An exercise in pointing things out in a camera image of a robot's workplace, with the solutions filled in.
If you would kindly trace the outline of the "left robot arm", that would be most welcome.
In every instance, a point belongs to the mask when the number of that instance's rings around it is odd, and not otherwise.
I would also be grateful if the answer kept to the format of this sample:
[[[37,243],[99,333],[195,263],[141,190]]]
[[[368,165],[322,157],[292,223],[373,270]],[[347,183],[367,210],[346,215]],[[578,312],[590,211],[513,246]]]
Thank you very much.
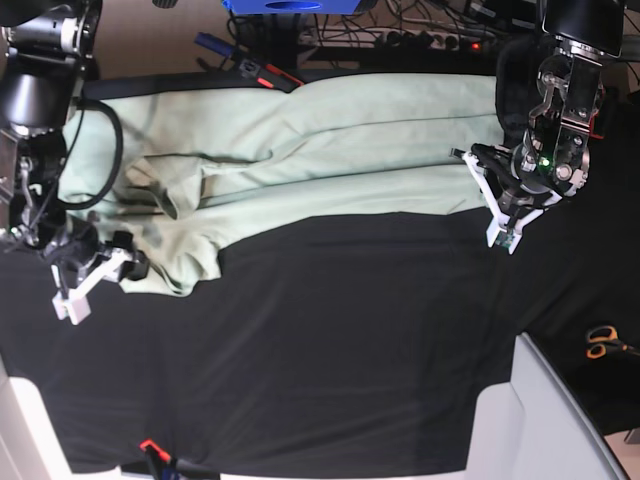
[[[491,212],[489,246],[514,252],[524,228],[575,196],[590,169],[588,143],[606,98],[602,69],[619,57],[623,1],[543,1],[541,33],[552,55],[537,68],[541,97],[512,148],[475,143],[452,155],[464,161]]]

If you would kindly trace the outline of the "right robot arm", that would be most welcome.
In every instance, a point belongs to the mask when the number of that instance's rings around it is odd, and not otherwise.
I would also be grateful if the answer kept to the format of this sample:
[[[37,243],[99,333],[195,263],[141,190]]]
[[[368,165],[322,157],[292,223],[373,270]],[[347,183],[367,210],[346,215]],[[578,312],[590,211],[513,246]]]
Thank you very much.
[[[4,1],[1,35],[7,44],[1,76],[1,243],[32,253],[51,269],[56,315],[78,325],[90,313],[89,292],[102,280],[140,280],[149,270],[131,234],[100,240],[94,224],[75,217],[112,190],[124,154],[123,127],[105,103],[85,97],[93,70],[100,1]],[[95,111],[115,134],[112,167],[89,199],[59,199],[73,147],[63,128],[76,113]]]

